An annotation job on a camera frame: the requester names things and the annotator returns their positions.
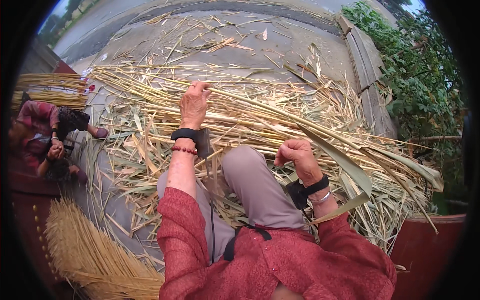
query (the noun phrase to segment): brown shoe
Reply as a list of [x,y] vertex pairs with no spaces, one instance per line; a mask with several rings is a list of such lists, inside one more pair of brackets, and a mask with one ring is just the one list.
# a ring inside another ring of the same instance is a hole
[[98,128],[96,135],[94,136],[96,139],[106,139],[108,136],[108,130],[105,128]]

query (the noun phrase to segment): wrist strap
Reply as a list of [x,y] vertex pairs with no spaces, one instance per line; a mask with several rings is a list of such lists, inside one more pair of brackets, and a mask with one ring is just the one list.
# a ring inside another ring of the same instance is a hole
[[292,201],[297,209],[304,209],[307,205],[307,198],[311,194],[315,194],[319,190],[323,190],[324,188],[328,187],[330,181],[328,180],[328,176],[325,174],[319,182],[314,185],[305,188],[303,184],[300,183],[299,180],[295,180],[287,184],[286,188],[288,194],[292,198]]
[[181,128],[181,129],[175,130],[172,133],[171,139],[173,141],[176,141],[179,138],[186,137],[191,139],[194,143],[197,143],[197,133],[198,133],[197,130],[193,130],[190,128]]
[[56,160],[55,159],[50,159],[48,156],[45,158],[45,160],[49,163],[49,164],[53,164]]
[[328,180],[328,175],[324,174],[324,177],[322,178],[322,180],[320,180],[316,184],[309,186],[308,188],[305,188],[303,191],[301,191],[301,194],[302,196],[307,198],[311,194],[315,194],[316,192],[328,187],[329,184],[330,184],[330,180]]

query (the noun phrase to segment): red shirt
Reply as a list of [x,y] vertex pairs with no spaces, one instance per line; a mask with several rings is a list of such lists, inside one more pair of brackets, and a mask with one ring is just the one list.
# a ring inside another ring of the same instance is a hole
[[209,266],[205,219],[195,199],[166,188],[157,210],[166,264],[161,300],[269,300],[279,282],[306,300],[390,299],[395,289],[392,261],[350,229],[347,214],[319,224],[319,244],[301,229],[268,229],[272,239],[265,241],[242,228],[233,261],[222,257]]
[[48,152],[52,126],[59,123],[58,108],[49,103],[26,101],[17,117],[36,136],[23,140],[23,157],[28,166],[38,169]]

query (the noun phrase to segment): apron strap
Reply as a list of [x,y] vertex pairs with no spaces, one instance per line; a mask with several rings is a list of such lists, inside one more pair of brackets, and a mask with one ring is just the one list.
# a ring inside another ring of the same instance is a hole
[[252,225],[247,224],[247,223],[244,223],[244,224],[245,224],[245,226],[241,226],[241,227],[238,227],[237,229],[235,229],[235,236],[228,242],[227,246],[225,247],[225,252],[223,253],[223,259],[224,260],[229,261],[229,262],[233,261],[233,257],[235,256],[235,241],[236,241],[238,233],[240,232],[242,227],[255,229],[255,231],[257,231],[258,233],[260,233],[262,235],[264,240],[271,240],[272,239],[272,236],[266,230],[264,230],[262,228],[252,226]]

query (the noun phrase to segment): hand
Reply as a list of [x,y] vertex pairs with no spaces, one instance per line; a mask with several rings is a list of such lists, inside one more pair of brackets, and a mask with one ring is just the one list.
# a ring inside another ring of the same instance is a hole
[[304,140],[285,141],[275,155],[274,165],[283,166],[289,161],[293,161],[297,175],[305,187],[322,180],[324,175],[313,156],[309,142]]
[[180,128],[199,130],[207,114],[207,97],[212,93],[205,89],[211,84],[195,81],[180,100]]
[[59,156],[60,158],[63,158],[63,156],[65,155],[65,147],[63,145],[63,142],[57,139],[52,139],[52,145],[58,146],[58,148],[60,149]]
[[53,145],[52,147],[50,147],[50,150],[47,153],[47,157],[51,160],[59,159],[60,152],[60,148],[57,145]]

